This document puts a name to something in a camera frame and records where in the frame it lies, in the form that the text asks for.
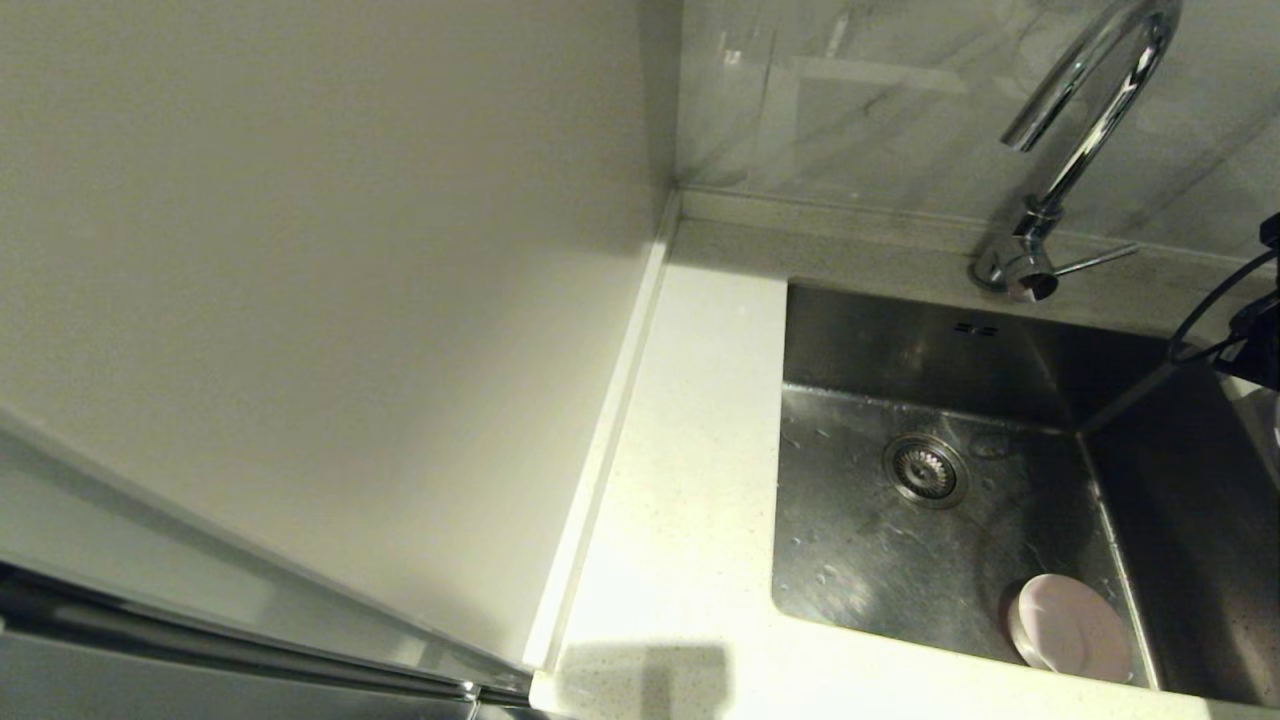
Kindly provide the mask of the round metal drain strainer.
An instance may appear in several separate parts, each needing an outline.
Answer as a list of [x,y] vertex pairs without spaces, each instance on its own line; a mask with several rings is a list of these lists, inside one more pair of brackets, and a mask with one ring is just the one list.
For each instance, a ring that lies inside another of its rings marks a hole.
[[881,464],[893,488],[922,507],[956,507],[972,488],[965,459],[934,436],[904,433],[893,437],[883,448]]

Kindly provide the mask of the small pale pink cup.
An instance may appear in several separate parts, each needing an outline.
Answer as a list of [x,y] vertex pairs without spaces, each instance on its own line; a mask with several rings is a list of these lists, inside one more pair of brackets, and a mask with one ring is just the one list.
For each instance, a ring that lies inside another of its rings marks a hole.
[[1074,578],[1046,573],[1028,579],[1005,610],[1005,626],[1030,667],[1100,682],[1133,679],[1124,620]]

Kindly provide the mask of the tall beige cabinet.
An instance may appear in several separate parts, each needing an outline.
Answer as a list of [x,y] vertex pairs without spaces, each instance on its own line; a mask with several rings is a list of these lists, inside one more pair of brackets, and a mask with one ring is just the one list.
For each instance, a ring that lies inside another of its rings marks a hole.
[[[0,561],[526,691],[673,215],[685,0],[0,0]],[[573,720],[93,650],[0,720]]]

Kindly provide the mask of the chrome gooseneck faucet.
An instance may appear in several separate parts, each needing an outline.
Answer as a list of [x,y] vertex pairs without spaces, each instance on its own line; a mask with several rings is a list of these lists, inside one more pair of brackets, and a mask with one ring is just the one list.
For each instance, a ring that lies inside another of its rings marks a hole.
[[1057,291],[1065,275],[1139,251],[1137,243],[1125,243],[1059,266],[1050,258],[1047,242],[1065,217],[1068,196],[1135,106],[1169,54],[1181,23],[1184,1],[1112,0],[1060,53],[1001,135],[1000,141],[1006,147],[1029,152],[1110,58],[1123,54],[1124,61],[1106,76],[1108,92],[1092,110],[1084,129],[1061,156],[1042,191],[1025,195],[1015,227],[1006,234],[987,240],[972,260],[968,273],[979,290],[1005,293],[1014,302],[1038,304]]

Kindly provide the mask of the stainless steel sink basin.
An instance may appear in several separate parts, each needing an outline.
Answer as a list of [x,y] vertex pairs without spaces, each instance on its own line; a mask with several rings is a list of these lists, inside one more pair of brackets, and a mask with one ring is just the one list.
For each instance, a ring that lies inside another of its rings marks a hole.
[[[1039,574],[1124,620],[1140,687],[1280,710],[1280,480],[1217,373],[1164,340],[794,282],[772,598],[783,614],[1015,664]],[[952,509],[884,475],[904,433],[972,473]]]

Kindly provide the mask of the stone backsplash upstand strip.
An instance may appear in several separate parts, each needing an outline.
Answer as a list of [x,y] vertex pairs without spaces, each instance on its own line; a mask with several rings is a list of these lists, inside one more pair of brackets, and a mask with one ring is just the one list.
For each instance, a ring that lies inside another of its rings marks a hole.
[[[989,225],[984,222],[952,217],[850,208],[828,202],[792,202],[769,196],[703,187],[681,190],[681,208],[682,218],[692,220],[781,233],[886,243],[963,256],[977,255],[986,241],[1010,234],[1009,228],[1012,227]],[[1263,252],[1256,242],[1253,252],[1244,256],[1230,256],[1096,237],[1070,231],[1055,231],[1050,236],[1047,247],[1055,261],[1074,263],[1126,243],[1134,243],[1139,249],[1138,259],[1155,260],[1160,265],[1170,266],[1178,264],[1233,269]]]

